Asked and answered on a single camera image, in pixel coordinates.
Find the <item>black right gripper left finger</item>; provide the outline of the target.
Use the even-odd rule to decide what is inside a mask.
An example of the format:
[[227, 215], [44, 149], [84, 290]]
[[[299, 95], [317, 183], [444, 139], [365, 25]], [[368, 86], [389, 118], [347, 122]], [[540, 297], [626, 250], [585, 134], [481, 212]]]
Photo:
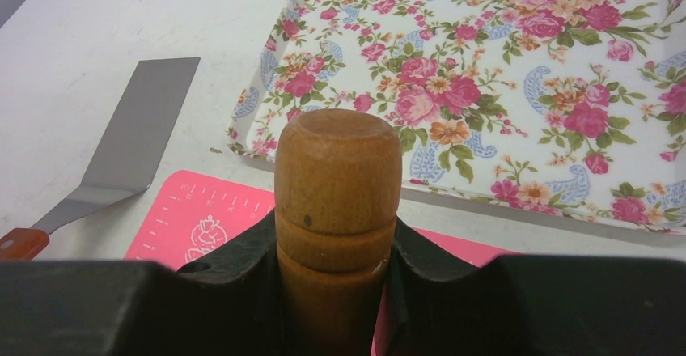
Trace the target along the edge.
[[4, 261], [4, 355], [280, 355], [275, 218], [169, 269]]

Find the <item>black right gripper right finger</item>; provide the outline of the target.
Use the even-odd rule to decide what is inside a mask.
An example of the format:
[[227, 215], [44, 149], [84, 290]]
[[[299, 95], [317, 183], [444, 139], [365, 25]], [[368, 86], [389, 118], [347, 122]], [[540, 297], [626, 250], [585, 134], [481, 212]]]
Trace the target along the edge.
[[685, 264], [505, 254], [483, 266], [396, 225], [386, 355], [682, 355]]

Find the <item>wooden rolling pin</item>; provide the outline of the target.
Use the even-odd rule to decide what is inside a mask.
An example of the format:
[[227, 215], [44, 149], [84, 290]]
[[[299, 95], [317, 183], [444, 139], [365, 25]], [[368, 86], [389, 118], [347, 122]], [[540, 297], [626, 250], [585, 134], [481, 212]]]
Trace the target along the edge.
[[395, 130], [320, 109], [282, 131], [275, 231], [293, 355], [368, 355], [400, 201]]

